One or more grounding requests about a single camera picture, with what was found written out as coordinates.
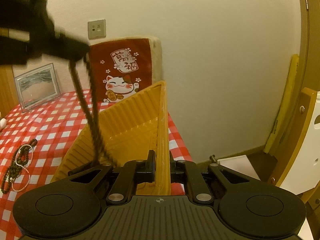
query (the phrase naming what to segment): glass photo frame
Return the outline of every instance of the glass photo frame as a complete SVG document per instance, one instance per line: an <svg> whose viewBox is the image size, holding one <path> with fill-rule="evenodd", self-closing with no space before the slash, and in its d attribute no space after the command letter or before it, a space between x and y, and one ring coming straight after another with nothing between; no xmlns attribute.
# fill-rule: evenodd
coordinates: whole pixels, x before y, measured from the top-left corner
<svg viewBox="0 0 320 240"><path fill-rule="evenodd" d="M60 96L53 63L15 77L22 112Z"/></svg>

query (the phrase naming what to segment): cat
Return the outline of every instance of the cat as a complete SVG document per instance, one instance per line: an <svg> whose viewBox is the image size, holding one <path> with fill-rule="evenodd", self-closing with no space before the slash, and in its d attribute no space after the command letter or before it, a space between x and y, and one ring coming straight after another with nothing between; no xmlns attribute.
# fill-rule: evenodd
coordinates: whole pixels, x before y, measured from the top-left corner
<svg viewBox="0 0 320 240"><path fill-rule="evenodd" d="M124 77L113 77L108 75L106 78L106 96L103 101L116 103L127 98L139 90L139 83L132 84L130 75Z"/></svg>

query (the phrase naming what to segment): tablecloth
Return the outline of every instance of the tablecloth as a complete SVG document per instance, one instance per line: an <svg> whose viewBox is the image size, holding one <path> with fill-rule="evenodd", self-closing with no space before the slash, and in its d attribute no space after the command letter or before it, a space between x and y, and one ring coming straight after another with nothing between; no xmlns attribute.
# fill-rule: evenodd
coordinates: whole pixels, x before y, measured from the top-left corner
<svg viewBox="0 0 320 240"><path fill-rule="evenodd" d="M89 108L92 108L89 90L84 90ZM99 111L111 104L99 103ZM0 132L0 178L10 166L11 158L17 147L36 138L38 144L34 149L33 159L28 167L31 174L30 184L22 192L10 191L2 194L0 191L0 239L15 240L21 236L13 216L14 201L24 192L48 184L60 165L62 158L76 139L81 129L87 123L81 110L75 92L62 94L59 98L47 102L22 113L17 106L7 116L7 126ZM190 160L190 154L174 125L169 121L169 148L175 160ZM25 171L16 179L15 189L22 188L28 181ZM176 195L182 192L179 185L172 186Z"/></svg>

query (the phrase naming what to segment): yellow tray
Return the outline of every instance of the yellow tray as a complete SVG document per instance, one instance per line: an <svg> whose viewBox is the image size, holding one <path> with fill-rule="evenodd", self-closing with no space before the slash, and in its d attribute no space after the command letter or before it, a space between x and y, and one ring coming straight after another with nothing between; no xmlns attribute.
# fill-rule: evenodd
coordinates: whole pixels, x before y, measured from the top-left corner
<svg viewBox="0 0 320 240"><path fill-rule="evenodd" d="M99 113L99 125L106 150L123 166L127 161L147 159L156 152L156 180L138 185L137 195L170 195L168 112L164 81L110 106ZM93 159L89 126L76 138L51 182L66 178L68 171Z"/></svg>

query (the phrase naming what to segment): wall outlet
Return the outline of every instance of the wall outlet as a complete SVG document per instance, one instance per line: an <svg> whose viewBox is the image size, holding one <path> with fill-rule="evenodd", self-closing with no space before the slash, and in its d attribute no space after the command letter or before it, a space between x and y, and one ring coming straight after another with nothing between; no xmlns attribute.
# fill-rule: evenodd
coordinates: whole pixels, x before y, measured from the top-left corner
<svg viewBox="0 0 320 240"><path fill-rule="evenodd" d="M88 22L89 40L106 37L106 20Z"/></svg>

